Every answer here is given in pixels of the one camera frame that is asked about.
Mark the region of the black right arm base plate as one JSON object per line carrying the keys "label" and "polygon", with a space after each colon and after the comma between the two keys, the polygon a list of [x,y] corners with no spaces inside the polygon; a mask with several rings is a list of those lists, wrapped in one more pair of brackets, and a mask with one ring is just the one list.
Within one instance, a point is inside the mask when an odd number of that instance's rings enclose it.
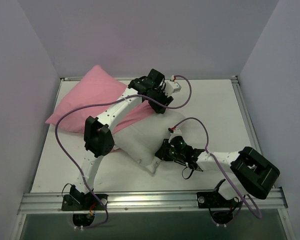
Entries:
{"label": "black right arm base plate", "polygon": [[216,191],[199,191],[196,193],[197,205],[200,209],[232,209],[239,206],[234,198],[227,200]]}

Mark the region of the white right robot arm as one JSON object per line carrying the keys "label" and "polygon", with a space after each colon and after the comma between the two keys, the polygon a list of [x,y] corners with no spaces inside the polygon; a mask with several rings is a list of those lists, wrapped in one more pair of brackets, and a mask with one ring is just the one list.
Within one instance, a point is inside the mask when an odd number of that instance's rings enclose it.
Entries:
{"label": "white right robot arm", "polygon": [[235,152],[210,152],[187,145],[181,136],[164,139],[155,156],[162,161],[175,162],[192,171],[221,171],[232,173],[243,186],[241,193],[257,199],[267,198],[280,175],[279,169],[250,146]]}

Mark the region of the pink pillowcase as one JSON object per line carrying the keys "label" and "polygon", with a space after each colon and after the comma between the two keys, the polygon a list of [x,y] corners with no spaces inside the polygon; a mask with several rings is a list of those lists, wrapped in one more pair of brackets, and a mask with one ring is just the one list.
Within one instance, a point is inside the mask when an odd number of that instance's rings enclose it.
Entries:
{"label": "pink pillowcase", "polygon": [[[101,66],[96,65],[63,97],[45,123],[56,125],[63,115],[82,106],[114,102],[122,96],[126,88],[127,85],[125,83],[116,80],[103,70]],[[68,132],[82,134],[86,119],[89,116],[96,117],[108,108],[108,106],[97,106],[78,110],[65,117],[59,124],[59,127]],[[151,108],[148,101],[144,101],[120,121],[114,128],[114,133],[154,113],[155,111]]]}

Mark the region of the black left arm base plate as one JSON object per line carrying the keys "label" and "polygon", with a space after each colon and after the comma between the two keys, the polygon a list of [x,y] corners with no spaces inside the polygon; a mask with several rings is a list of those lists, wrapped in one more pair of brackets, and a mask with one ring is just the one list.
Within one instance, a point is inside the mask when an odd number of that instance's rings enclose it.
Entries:
{"label": "black left arm base plate", "polygon": [[77,211],[101,211],[105,208],[97,201],[97,199],[88,193],[83,197],[83,203],[75,200],[70,194],[63,196],[61,210],[66,212],[77,212]]}

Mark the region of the white pillow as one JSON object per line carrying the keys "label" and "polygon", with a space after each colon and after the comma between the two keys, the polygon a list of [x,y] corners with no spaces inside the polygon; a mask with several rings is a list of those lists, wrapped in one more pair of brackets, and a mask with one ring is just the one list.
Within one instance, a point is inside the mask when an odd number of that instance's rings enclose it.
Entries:
{"label": "white pillow", "polygon": [[163,140],[171,136],[168,129],[184,118],[174,110],[166,110],[164,114],[154,113],[115,133],[113,151],[124,151],[142,170],[153,176],[161,162],[155,153]]}

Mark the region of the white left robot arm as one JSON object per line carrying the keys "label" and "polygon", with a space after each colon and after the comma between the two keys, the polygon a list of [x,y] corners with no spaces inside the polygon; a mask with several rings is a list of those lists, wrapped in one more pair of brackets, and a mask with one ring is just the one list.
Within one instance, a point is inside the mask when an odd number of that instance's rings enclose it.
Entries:
{"label": "white left robot arm", "polygon": [[97,115],[89,116],[84,125],[84,148],[88,152],[83,164],[78,167],[80,177],[71,186],[69,194],[73,204],[80,210],[90,206],[94,181],[103,158],[115,145],[113,132],[121,120],[145,100],[159,114],[163,114],[173,101],[174,90],[168,90],[165,76],[151,69],[147,76],[133,79],[121,96],[109,103],[109,108]]}

